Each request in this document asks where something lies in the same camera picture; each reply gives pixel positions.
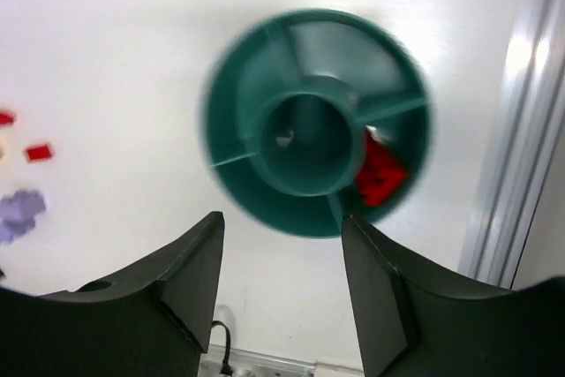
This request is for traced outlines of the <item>red long lego brick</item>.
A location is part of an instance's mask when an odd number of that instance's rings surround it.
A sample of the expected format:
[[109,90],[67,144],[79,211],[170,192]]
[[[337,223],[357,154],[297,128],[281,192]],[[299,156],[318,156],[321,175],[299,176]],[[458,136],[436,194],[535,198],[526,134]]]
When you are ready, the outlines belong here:
[[367,207],[380,207],[409,178],[410,172],[397,156],[365,131],[365,159],[355,182]]

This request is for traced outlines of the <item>small red lego plate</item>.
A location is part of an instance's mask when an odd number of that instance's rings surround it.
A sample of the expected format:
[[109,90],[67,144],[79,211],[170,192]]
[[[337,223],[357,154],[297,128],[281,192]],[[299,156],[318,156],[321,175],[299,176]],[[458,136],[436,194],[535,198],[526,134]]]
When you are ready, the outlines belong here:
[[43,143],[26,147],[24,154],[28,162],[41,162],[50,160],[54,156],[54,150],[49,143]]

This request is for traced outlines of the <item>lavender lego brick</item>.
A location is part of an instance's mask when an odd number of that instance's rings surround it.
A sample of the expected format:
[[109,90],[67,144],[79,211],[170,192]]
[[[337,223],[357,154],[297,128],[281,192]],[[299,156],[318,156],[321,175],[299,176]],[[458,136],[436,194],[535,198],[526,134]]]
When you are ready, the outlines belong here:
[[1,199],[1,243],[10,244],[35,228],[35,219],[46,211],[40,191],[18,190]]

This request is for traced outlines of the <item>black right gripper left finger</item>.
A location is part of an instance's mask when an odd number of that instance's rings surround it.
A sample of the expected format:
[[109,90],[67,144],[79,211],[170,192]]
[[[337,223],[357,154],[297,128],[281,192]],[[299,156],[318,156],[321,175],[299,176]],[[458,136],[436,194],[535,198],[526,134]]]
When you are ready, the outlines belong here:
[[3,376],[195,376],[207,351],[224,218],[74,292],[1,290]]

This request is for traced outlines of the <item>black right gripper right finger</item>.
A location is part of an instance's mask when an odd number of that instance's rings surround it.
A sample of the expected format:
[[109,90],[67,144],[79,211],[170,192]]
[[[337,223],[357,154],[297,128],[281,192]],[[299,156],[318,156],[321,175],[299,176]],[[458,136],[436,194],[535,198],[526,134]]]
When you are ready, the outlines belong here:
[[563,375],[562,277],[498,288],[355,215],[343,219],[341,240],[365,375]]

